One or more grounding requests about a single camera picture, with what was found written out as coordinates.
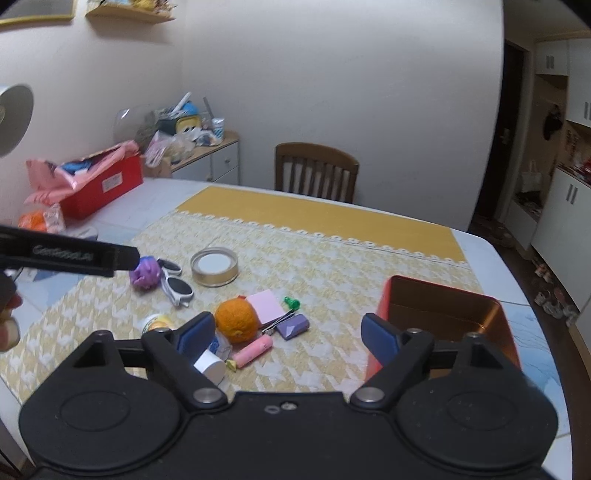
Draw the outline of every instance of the purple toy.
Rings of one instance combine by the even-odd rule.
[[[129,280],[135,288],[149,290],[160,281],[160,265],[154,257],[142,257],[137,268],[129,272]]]
[[[310,322],[301,313],[281,322],[275,328],[285,340],[291,340],[310,328]]]

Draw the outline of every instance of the wooden shelf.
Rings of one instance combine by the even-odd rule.
[[[119,4],[102,4],[86,13],[87,17],[111,17],[111,18],[126,18],[128,20],[135,20],[144,23],[163,23],[174,20],[170,15],[160,14],[156,12],[148,12],[140,8],[129,7],[128,5]]]

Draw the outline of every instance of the purple box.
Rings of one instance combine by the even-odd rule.
[[[275,328],[285,340],[291,340],[310,328],[310,322],[301,313],[294,315],[289,320],[281,322]]]

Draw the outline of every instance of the pink sticky note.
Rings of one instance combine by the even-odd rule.
[[[255,293],[254,295],[249,295],[246,297],[246,300],[255,309],[259,321],[261,322],[261,326],[265,326],[285,314],[285,311],[281,308],[281,305],[271,290],[265,290]]]

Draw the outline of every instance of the floor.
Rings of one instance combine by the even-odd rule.
[[[591,479],[591,380],[565,322],[556,320],[534,303],[539,282],[534,274],[534,264],[523,259],[511,246],[511,239],[505,235],[496,235],[498,241],[494,241],[495,238],[491,238],[491,230],[494,227],[495,225],[486,222],[473,222],[469,232],[488,241],[493,240],[491,243],[511,270],[538,317],[552,351],[569,410],[573,445],[573,480],[589,480]]]

